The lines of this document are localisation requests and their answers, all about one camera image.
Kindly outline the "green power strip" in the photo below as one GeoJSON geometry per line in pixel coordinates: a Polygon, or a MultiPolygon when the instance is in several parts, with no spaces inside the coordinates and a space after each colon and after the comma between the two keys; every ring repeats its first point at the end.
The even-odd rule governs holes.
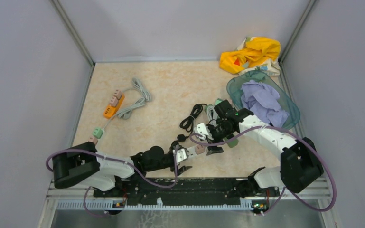
{"type": "Polygon", "coordinates": [[[239,140],[237,138],[227,138],[226,140],[228,141],[227,145],[230,148],[236,147],[239,143],[239,140]]]}

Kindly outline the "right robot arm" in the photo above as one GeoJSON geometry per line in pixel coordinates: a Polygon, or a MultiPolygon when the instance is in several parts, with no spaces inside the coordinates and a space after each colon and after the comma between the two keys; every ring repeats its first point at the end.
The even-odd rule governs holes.
{"type": "Polygon", "coordinates": [[[277,167],[258,168],[250,174],[248,189],[254,196],[262,195],[268,187],[286,187],[300,193],[323,175],[323,166],[311,151],[314,144],[310,139],[294,139],[283,130],[265,124],[250,110],[236,110],[227,100],[216,105],[215,112],[219,116],[215,126],[204,123],[196,126],[195,133],[201,140],[216,144],[232,139],[234,133],[242,133],[271,151],[280,161],[277,167]]]}

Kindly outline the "orange power strip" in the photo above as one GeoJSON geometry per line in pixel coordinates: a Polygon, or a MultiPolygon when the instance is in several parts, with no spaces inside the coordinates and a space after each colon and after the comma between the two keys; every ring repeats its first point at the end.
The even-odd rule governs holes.
{"type": "Polygon", "coordinates": [[[118,105],[116,107],[111,107],[108,104],[105,111],[104,111],[104,113],[103,113],[103,116],[106,119],[110,119],[111,117],[113,117],[119,111],[124,99],[125,99],[125,95],[123,94],[122,97],[120,98],[119,102],[118,102],[118,105]]]}

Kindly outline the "white power strip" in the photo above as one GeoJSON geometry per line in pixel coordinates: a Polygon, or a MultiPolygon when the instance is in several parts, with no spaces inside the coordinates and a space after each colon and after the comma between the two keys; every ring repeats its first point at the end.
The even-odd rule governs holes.
{"type": "Polygon", "coordinates": [[[195,146],[187,148],[187,157],[189,159],[193,158],[193,157],[196,157],[196,156],[197,156],[197,154],[195,153],[195,146]]]}

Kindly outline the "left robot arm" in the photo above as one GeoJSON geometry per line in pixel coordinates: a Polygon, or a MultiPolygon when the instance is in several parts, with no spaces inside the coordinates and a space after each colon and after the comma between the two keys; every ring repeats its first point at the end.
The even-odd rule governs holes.
{"type": "Polygon", "coordinates": [[[54,175],[54,187],[66,189],[75,185],[93,187],[119,196],[123,191],[122,179],[135,174],[146,178],[146,173],[169,168],[176,176],[187,167],[178,165],[195,156],[195,148],[185,148],[174,141],[168,152],[153,146],[131,157],[117,157],[99,152],[93,142],[56,152],[46,161],[54,175]]]}

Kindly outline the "light green plug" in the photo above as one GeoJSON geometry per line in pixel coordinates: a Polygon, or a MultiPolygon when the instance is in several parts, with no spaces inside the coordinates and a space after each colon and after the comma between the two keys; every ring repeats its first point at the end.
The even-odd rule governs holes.
{"type": "Polygon", "coordinates": [[[221,99],[221,98],[216,99],[215,106],[220,104],[221,102],[223,102],[223,99],[221,99]]]}

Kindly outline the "yellow cloth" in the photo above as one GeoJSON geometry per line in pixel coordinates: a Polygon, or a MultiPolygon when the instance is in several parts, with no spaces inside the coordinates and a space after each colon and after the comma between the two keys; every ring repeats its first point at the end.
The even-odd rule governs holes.
{"type": "Polygon", "coordinates": [[[281,44],[275,39],[247,37],[235,51],[221,54],[219,67],[230,74],[259,70],[269,76],[278,76],[281,73],[280,52],[281,44]]]}

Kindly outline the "teal plastic basket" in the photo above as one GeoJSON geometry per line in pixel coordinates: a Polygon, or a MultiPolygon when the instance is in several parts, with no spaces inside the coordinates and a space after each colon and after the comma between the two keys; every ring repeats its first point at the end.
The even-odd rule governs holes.
{"type": "Polygon", "coordinates": [[[278,103],[281,105],[284,111],[290,115],[284,125],[281,128],[291,129],[293,128],[300,119],[300,111],[294,102],[286,95],[286,93],[270,78],[266,73],[258,70],[246,72],[240,76],[231,79],[226,86],[227,93],[229,94],[233,104],[238,108],[242,109],[241,96],[243,94],[241,87],[242,84],[254,80],[256,82],[262,82],[270,85],[280,94],[278,103]]]}

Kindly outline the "purple cloth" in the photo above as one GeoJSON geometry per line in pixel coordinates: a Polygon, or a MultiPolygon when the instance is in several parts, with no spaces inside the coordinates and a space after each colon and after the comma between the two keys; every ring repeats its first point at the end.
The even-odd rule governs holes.
{"type": "Polygon", "coordinates": [[[242,84],[241,103],[243,108],[253,112],[261,121],[275,127],[282,127],[289,117],[278,103],[280,94],[268,84],[250,80],[242,84]]]}

